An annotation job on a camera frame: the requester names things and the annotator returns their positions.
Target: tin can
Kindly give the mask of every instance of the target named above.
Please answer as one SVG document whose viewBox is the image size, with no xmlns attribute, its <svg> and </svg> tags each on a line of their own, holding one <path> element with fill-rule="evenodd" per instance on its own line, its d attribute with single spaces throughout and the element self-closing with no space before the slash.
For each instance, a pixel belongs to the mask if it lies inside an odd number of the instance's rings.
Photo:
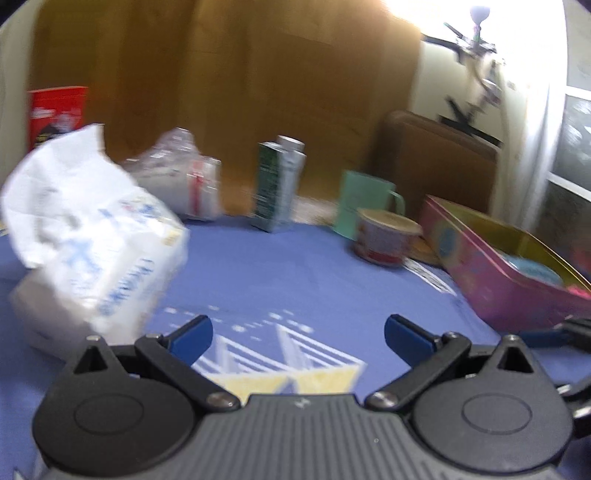
<svg viewBox="0 0 591 480">
<path fill-rule="evenodd" d="M 384 267 L 399 267 L 423 229 L 410 218 L 386 210 L 359 209 L 353 250 L 361 258 Z"/>
</svg>

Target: mint green mug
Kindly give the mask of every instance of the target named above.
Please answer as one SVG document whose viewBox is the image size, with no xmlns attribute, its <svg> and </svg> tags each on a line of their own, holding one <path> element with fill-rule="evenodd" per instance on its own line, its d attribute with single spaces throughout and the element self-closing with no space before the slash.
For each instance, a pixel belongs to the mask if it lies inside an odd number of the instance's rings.
<svg viewBox="0 0 591 480">
<path fill-rule="evenodd" d="M 340 183 L 339 212 L 333 230 L 355 240 L 357 209 L 389 210 L 392 198 L 396 201 L 396 213 L 404 215 L 404 199 L 396 193 L 394 183 L 356 171 L 344 172 Z"/>
</svg>

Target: pink tin box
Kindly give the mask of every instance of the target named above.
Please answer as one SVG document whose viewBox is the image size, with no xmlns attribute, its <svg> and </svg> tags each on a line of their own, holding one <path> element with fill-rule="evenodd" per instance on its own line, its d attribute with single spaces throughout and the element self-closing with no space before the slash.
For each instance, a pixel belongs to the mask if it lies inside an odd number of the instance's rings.
<svg viewBox="0 0 591 480">
<path fill-rule="evenodd" d="M 420 224 L 471 307 L 495 330 L 520 332 L 552 327 L 568 315 L 591 317 L 591 284 L 533 235 L 436 197 L 425 201 Z M 498 251 L 551 268 L 564 288 L 526 277 Z"/>
</svg>

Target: clear plastic bag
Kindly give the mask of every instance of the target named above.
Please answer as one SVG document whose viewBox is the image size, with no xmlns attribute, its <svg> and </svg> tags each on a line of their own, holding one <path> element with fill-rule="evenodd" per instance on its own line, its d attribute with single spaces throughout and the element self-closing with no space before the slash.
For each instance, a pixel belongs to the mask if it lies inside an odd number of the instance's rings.
<svg viewBox="0 0 591 480">
<path fill-rule="evenodd" d="M 199 153 L 188 130 L 174 128 L 123 167 L 138 184 L 162 200 L 181 218 L 215 220 L 221 162 Z"/>
</svg>

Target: mug handle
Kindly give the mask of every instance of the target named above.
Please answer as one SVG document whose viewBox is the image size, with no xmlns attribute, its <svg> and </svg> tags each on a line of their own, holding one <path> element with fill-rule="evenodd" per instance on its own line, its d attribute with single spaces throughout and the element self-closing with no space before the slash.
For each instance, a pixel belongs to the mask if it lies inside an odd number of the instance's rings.
<svg viewBox="0 0 591 480">
<path fill-rule="evenodd" d="M 404 203 L 404 198 L 399 193 L 390 190 L 390 195 L 392 195 L 396 200 L 396 214 L 404 216 L 404 212 L 406 211 L 406 204 Z"/>
</svg>

